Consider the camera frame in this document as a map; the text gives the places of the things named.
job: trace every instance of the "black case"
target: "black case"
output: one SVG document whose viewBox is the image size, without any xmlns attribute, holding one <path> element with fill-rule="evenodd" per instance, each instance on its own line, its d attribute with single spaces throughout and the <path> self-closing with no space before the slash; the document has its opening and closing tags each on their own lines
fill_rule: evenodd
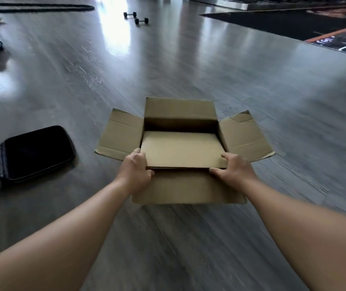
<svg viewBox="0 0 346 291">
<path fill-rule="evenodd" d="M 75 155 L 72 140 L 60 126 L 8 138 L 0 143 L 0 189 L 2 182 L 26 181 L 65 166 Z"/>
</svg>

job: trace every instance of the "cardboard box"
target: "cardboard box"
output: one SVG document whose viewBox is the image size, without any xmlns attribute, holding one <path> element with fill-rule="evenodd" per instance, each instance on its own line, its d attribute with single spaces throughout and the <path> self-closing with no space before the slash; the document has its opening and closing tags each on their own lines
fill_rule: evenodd
<svg viewBox="0 0 346 291">
<path fill-rule="evenodd" d="M 113 109 L 95 152 L 123 160 L 138 147 L 156 171 L 132 197 L 141 204 L 245 203 L 208 168 L 226 167 L 223 151 L 249 161 L 275 154 L 248 111 L 218 121 L 212 101 L 165 98 L 146 98 L 144 118 Z"/>
</svg>

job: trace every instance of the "hand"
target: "hand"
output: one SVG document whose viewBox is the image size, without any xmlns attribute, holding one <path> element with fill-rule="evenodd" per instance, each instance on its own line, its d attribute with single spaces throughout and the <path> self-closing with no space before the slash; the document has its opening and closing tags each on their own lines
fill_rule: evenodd
<svg viewBox="0 0 346 291">
<path fill-rule="evenodd" d="M 219 177 L 226 184 L 236 190 L 241 190 L 242 184 L 246 180 L 258 180 L 250 162 L 240 155 L 225 152 L 222 153 L 222 157 L 227 160 L 227 168 L 225 170 L 210 168 L 209 172 Z"/>
<path fill-rule="evenodd" d="M 141 149 L 137 148 L 126 156 L 115 178 L 115 181 L 125 187 L 129 195 L 144 189 L 154 175 L 154 171 L 146 169 L 146 156 L 140 151 Z"/>
</svg>

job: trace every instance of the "cardboard lid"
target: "cardboard lid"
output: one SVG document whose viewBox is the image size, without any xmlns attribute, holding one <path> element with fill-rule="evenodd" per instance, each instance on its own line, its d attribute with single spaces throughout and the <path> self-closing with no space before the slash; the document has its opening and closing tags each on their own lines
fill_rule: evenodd
<svg viewBox="0 0 346 291">
<path fill-rule="evenodd" d="M 225 168 L 224 149 L 215 134 L 152 132 L 143 135 L 141 151 L 151 168 Z"/>
<path fill-rule="evenodd" d="M 212 101 L 151 97 L 146 98 L 145 119 L 148 118 L 218 120 Z"/>
<path fill-rule="evenodd" d="M 219 121 L 219 127 L 228 152 L 239 154 L 250 162 L 275 154 L 249 111 Z"/>
<path fill-rule="evenodd" d="M 246 203 L 236 192 L 206 170 L 158 170 L 142 192 L 132 196 L 138 204 Z"/>
<path fill-rule="evenodd" d="M 114 108 L 95 153 L 123 160 L 140 146 L 142 133 L 143 118 Z"/>
</svg>

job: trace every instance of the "wooden floor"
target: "wooden floor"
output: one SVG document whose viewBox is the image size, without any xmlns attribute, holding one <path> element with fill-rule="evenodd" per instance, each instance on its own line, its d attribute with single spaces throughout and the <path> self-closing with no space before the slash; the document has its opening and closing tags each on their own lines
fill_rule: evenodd
<svg viewBox="0 0 346 291">
<path fill-rule="evenodd" d="M 346 213 L 346 54 L 204 18 L 216 9 L 182 0 L 33 1 L 97 9 L 3 15 L 0 141 L 59 124 L 78 163 L 0 194 L 0 251 L 113 179 L 119 162 L 93 151 L 111 109 L 142 115 L 147 96 L 214 100 L 220 118 L 249 109 L 277 152 L 253 164 L 260 178 Z M 82 290 L 307 288 L 251 204 L 127 202 Z"/>
</svg>

